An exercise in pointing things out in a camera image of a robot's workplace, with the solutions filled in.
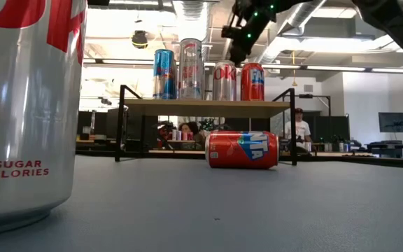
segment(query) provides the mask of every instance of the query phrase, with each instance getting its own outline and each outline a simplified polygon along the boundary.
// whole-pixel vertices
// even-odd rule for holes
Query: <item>blue and silver can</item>
[[[155,52],[153,65],[153,99],[175,99],[174,52],[160,49]]]

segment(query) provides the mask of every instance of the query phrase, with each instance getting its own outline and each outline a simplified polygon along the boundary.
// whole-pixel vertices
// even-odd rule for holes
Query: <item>red can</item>
[[[278,137],[270,132],[212,132],[205,155],[212,168],[270,169],[278,164]]]
[[[264,101],[264,69],[258,63],[248,63],[242,68],[242,101]]]

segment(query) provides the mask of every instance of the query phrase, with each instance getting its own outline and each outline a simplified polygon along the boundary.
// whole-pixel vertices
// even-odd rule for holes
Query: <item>computer monitor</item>
[[[403,113],[379,112],[380,132],[403,132]]]

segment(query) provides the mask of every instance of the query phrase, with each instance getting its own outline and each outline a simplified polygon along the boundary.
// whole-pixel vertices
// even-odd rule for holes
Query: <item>red bull can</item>
[[[155,52],[153,65],[153,99],[175,99],[174,52],[160,49]]]
[[[213,74],[213,100],[236,101],[236,67],[229,60],[215,65]]]
[[[178,73],[178,98],[204,98],[204,64],[202,42],[186,38],[180,42],[180,71]]]
[[[212,168],[270,169],[278,164],[278,137],[270,132],[212,132],[206,139]]]
[[[0,1],[0,232],[71,195],[86,8]]]
[[[258,63],[247,63],[242,68],[242,101],[264,101],[264,69]]]

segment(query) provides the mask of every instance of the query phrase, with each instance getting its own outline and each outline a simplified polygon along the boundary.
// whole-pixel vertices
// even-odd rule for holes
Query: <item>ceiling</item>
[[[222,55],[224,55],[224,47],[227,40],[221,37],[221,29],[223,25],[227,24],[233,3],[234,0],[222,0],[211,5],[208,38],[204,44],[208,47],[207,61],[209,62],[217,62],[223,59]],[[292,41],[288,44],[288,48],[290,49],[279,53],[276,60],[284,64],[292,64],[294,62],[295,64],[365,65],[371,67],[403,66],[403,52],[395,52],[398,49],[395,44],[391,44],[393,48],[390,50],[372,51],[371,54],[305,50],[306,48],[303,48],[301,45],[304,44],[303,40],[306,39],[362,37],[367,40],[373,40],[383,38],[383,35],[385,35],[381,31],[364,23],[358,15],[352,16],[352,18],[324,17],[325,15],[329,15],[328,13],[333,13],[333,10],[337,10],[336,7],[340,7],[343,10],[348,8],[347,10],[353,12],[353,4],[350,0],[326,1],[318,11],[320,14],[314,15],[307,22],[303,36],[296,38],[287,37],[289,41]],[[283,18],[280,18],[283,15],[284,13],[277,15],[279,22],[283,20]],[[264,32],[261,33],[248,57],[250,61],[260,56],[267,48],[267,45],[275,38],[277,25],[274,23],[269,24]],[[132,45],[132,35],[135,30],[144,30],[147,32],[148,47],[146,49],[140,50]],[[329,48],[337,47],[340,44],[332,44]],[[88,10],[85,58],[153,60],[155,51],[164,48],[173,50],[178,59],[178,23],[175,13],[118,7],[113,9],[91,8]],[[85,73],[92,72],[92,74],[84,76],[84,79],[87,81],[108,83],[111,86],[115,85],[115,90],[118,90],[118,85],[128,81],[128,78],[125,78],[125,75],[128,76],[128,73],[125,74],[124,72],[122,75],[119,71],[108,70],[107,67],[109,66],[105,68],[99,67],[98,70],[93,69],[91,71],[92,67],[86,67]],[[297,71],[296,76],[319,78],[322,74],[324,74],[322,71]],[[291,70],[281,70],[277,74],[280,78],[292,75],[293,71]]]

